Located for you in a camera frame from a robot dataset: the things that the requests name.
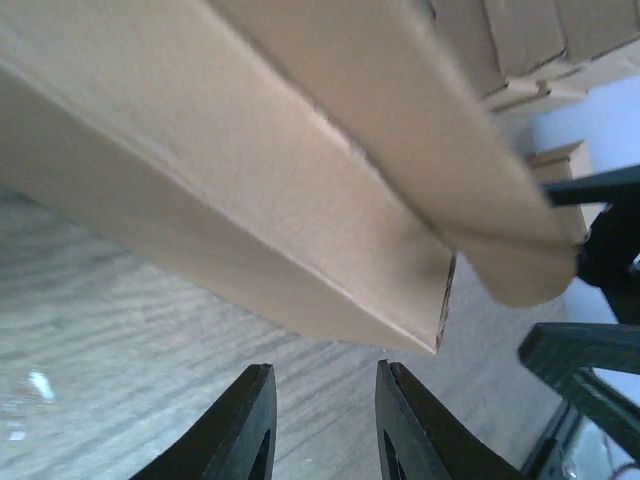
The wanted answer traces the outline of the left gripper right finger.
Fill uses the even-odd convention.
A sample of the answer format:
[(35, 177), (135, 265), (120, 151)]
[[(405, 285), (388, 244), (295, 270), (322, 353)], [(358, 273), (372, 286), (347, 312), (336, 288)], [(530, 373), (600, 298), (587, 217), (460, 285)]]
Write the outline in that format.
[(377, 364), (375, 417), (384, 479), (523, 479), (399, 362)]

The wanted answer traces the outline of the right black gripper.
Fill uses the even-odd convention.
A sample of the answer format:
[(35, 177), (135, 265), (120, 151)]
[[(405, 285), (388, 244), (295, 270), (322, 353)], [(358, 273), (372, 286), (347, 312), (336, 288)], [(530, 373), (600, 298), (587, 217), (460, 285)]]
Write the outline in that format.
[(609, 203), (581, 246), (578, 277), (602, 291), (620, 324), (537, 323), (518, 349), (525, 368), (622, 448), (639, 446), (639, 407), (595, 370), (639, 373), (639, 171), (542, 185), (556, 207)]

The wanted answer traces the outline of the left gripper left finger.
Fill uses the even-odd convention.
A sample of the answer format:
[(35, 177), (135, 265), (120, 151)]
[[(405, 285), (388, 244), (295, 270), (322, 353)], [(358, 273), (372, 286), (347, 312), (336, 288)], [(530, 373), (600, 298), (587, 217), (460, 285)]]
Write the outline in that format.
[(252, 364), (135, 479), (270, 479), (277, 427), (274, 367)]

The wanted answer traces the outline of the cardboard box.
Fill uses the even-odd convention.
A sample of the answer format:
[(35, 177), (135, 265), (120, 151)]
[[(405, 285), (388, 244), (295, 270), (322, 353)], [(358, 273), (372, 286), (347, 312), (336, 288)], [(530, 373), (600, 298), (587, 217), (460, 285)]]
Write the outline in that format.
[(1, 181), (325, 340), (436, 352), (458, 255), (577, 269), (424, 1), (5, 1)]

